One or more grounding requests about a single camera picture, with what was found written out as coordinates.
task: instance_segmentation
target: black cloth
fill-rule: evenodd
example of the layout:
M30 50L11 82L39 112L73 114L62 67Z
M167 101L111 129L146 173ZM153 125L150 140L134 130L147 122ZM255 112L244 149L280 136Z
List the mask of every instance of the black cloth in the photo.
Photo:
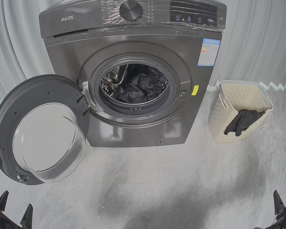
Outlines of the black cloth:
M247 130L249 126L261 118L263 114L265 114L265 111L257 112L256 110L248 109L239 110L238 115L228 125L224 134L228 135L229 132L235 132L236 136L240 136L242 131Z
M150 101L163 91L159 78L163 74L142 64L130 65L130 73L123 86L118 87L116 99L124 103L140 104Z

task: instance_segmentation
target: sticker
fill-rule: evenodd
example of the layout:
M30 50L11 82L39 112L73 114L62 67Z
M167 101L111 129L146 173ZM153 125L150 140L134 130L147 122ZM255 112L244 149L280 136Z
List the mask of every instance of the sticker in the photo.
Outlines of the sticker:
M217 57L220 40L203 39L198 66L214 66Z
M199 88L199 85L194 86L194 90L193 90L193 92L192 92L192 95L193 95L193 96L195 96L195 95L197 94L198 88Z

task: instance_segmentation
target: control knob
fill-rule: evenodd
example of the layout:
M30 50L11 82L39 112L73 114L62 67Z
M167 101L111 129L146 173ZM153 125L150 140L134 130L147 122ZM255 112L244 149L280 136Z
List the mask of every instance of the control knob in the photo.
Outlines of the control knob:
M134 0L127 0L121 4L119 12L126 21L133 21L142 15L142 7Z

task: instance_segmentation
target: laundry basket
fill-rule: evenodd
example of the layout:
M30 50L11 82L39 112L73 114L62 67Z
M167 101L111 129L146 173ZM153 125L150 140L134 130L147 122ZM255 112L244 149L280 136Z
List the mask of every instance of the laundry basket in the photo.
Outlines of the laundry basket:
M210 130L218 143L234 142L248 138L259 127L262 121L273 110L273 105L267 93L255 82L221 81L220 93L216 99L209 117ZM224 134L227 126L237 116L238 110L249 109L266 113L254 122L240 136L235 132Z

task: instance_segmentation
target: front-load washing machine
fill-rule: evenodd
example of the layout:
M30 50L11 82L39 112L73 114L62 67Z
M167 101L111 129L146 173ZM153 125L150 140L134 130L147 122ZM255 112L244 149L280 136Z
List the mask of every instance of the front-load washing machine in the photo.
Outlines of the front-load washing machine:
M94 147L184 143L225 20L216 0L63 0L41 12L55 75L28 79L2 101L1 170L29 185L54 182L75 170L85 138ZM66 149L45 151L45 140Z

